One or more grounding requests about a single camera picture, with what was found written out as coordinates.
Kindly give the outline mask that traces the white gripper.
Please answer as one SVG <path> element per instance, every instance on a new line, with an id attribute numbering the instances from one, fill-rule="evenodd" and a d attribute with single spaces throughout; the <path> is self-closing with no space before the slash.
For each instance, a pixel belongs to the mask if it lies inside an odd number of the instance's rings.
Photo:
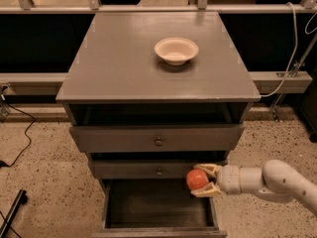
<path id="1" fill-rule="evenodd" d="M 196 197 L 215 197 L 226 194 L 240 194 L 240 169 L 237 166 L 218 166 L 215 164 L 198 164 L 193 167 L 195 170 L 201 170 L 210 178 L 217 178 L 218 186 L 213 182 L 209 182 L 199 189 L 191 192 Z"/>

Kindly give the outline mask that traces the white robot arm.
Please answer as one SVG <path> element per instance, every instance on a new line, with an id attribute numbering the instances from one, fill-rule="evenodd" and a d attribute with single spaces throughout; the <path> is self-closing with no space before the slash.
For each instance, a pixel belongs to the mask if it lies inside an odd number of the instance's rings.
<path id="1" fill-rule="evenodd" d="M 276 203 L 296 199 L 317 215 L 317 185 L 280 160 L 269 160 L 262 168 L 198 164 L 187 174 L 186 183 L 196 197 L 248 193 Z"/>

